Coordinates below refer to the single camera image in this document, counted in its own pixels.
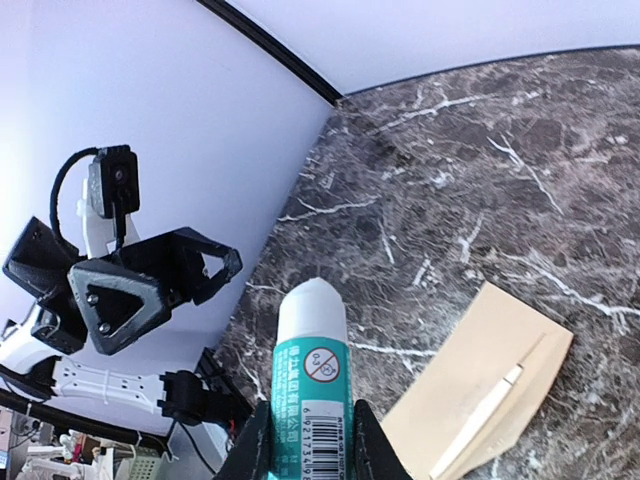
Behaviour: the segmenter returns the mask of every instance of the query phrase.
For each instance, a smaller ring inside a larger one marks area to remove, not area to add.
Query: bottle label
[[[330,338],[296,338],[273,353],[273,476],[350,480],[353,402],[349,348]]]

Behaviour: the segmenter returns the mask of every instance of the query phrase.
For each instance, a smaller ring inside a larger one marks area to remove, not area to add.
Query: white backdrop
[[[640,43],[637,0],[230,0],[341,93],[512,56]]]
[[[87,146],[138,154],[143,238],[181,226],[238,248],[242,274],[212,301],[80,361],[154,373],[193,368],[214,346],[330,107],[294,75],[193,1],[0,1],[0,257],[31,215],[48,223],[64,160]],[[82,245],[75,202],[88,159],[65,180],[64,235]],[[0,320],[30,297],[0,276]],[[52,405],[155,432],[169,421],[86,400]]]

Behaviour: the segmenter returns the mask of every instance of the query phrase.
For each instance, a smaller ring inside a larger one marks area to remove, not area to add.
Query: barcode
[[[344,405],[302,402],[302,480],[344,480]]]

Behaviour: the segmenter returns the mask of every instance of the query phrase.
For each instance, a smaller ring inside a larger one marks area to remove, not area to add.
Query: white panel
[[[640,43],[637,0],[232,0],[342,93],[513,56]]]
[[[0,32],[12,49],[2,93],[15,99],[0,110],[3,128],[11,127],[0,150],[0,257],[31,215],[48,223],[51,184],[70,154],[130,144],[139,158],[142,208],[133,218],[141,237],[190,226],[238,248],[245,269],[212,301],[181,307],[115,356],[89,344],[77,359],[125,373],[192,369],[224,330],[329,106],[194,1],[2,2]],[[71,170],[60,198],[62,231],[76,245],[87,163]],[[29,304],[0,278],[1,318],[21,319]],[[99,402],[52,403],[151,431],[170,423]]]

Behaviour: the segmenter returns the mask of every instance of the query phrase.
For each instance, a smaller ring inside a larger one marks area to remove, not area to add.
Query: envelope
[[[445,462],[448,467],[437,480],[459,479],[513,447],[553,385],[572,338],[565,328],[485,283],[451,337],[382,422],[412,477],[432,480],[430,473],[452,445],[460,444],[479,405],[486,405],[519,365],[517,380],[455,460]]]

